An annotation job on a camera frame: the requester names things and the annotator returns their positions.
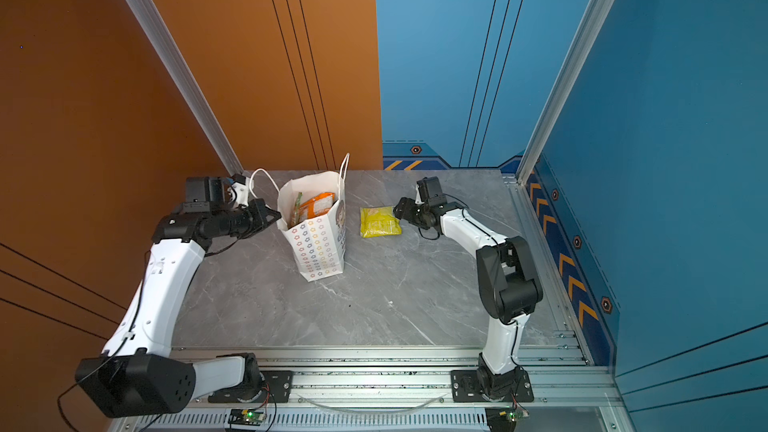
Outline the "yellow snack bag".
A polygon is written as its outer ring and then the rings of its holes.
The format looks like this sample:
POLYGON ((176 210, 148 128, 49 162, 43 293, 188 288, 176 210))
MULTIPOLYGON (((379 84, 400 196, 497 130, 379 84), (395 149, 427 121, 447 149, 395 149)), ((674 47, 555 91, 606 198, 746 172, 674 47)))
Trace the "yellow snack bag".
POLYGON ((360 235, 362 238, 379 238, 402 234, 400 221, 391 206, 362 208, 360 235))

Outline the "orange snack bag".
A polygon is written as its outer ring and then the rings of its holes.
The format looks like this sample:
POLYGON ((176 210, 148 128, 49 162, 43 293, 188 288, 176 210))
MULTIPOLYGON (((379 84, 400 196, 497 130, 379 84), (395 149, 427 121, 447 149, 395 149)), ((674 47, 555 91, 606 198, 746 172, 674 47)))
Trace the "orange snack bag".
POLYGON ((318 194, 299 206, 299 221, 314 219, 326 214, 336 202, 336 194, 324 192, 318 194))

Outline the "white patterned paper bag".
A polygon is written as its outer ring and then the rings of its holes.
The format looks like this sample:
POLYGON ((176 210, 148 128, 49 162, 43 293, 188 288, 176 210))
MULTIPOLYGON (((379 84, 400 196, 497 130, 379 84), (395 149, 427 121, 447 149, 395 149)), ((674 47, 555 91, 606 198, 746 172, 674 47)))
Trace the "white patterned paper bag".
POLYGON ((299 273, 308 282, 339 275, 344 271, 346 252, 345 185, 350 156, 345 155, 337 170, 291 179, 284 185, 273 183, 277 192, 276 210, 282 214, 277 228, 292 250, 299 273), (302 203, 324 193, 336 194, 336 202, 324 215, 290 227, 294 199, 302 192, 302 203))

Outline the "green nut snack bag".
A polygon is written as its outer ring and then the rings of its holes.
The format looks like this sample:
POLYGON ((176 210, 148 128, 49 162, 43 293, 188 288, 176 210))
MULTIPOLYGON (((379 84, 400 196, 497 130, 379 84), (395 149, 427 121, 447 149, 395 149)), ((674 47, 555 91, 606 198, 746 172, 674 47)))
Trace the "green nut snack bag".
POLYGON ((295 227, 297 224, 301 222, 302 195, 303 195, 302 192, 298 192, 294 199, 292 210, 291 210, 290 222, 289 222, 290 227, 295 227))

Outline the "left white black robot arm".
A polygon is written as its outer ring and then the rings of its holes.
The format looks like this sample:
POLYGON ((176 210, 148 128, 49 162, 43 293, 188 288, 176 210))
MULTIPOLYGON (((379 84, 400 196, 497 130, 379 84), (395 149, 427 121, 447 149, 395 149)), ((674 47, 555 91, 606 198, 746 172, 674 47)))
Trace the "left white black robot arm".
POLYGON ((226 208, 184 204, 158 223, 132 302, 99 357, 84 359, 75 382, 108 418, 164 415, 227 390, 248 398, 265 380, 251 353, 197 363, 171 358, 174 327, 191 281, 214 239, 249 238, 280 219, 264 200, 226 208))

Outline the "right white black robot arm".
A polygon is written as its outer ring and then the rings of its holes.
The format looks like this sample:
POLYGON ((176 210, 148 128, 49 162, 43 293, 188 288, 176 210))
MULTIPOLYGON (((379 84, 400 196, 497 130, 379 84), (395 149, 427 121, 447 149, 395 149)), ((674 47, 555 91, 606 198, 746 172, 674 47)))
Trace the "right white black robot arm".
POLYGON ((394 216, 419 230, 435 230, 475 258, 479 297, 489 316, 477 366, 480 393, 489 401, 532 402, 532 384, 518 352, 544 291, 527 240, 483 225, 463 201, 442 190, 436 177, 419 180, 416 191, 414 198, 399 200, 394 216))

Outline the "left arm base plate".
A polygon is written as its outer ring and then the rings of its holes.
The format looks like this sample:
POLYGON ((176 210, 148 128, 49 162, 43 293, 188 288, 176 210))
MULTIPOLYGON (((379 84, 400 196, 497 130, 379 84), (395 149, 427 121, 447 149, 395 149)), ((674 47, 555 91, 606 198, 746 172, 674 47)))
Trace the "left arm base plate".
POLYGON ((209 403, 262 404, 287 403, 293 386, 294 373, 290 370, 262 371, 255 384, 243 383, 221 389, 207 397, 209 403))

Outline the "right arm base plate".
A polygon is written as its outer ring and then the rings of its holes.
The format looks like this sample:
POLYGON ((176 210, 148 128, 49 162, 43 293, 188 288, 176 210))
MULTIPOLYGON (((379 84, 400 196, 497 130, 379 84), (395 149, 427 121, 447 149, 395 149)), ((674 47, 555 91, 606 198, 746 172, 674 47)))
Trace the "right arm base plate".
POLYGON ((491 374, 485 368, 453 370, 450 378, 452 398, 457 403, 532 403, 535 400, 529 374, 521 366, 501 375, 491 374))

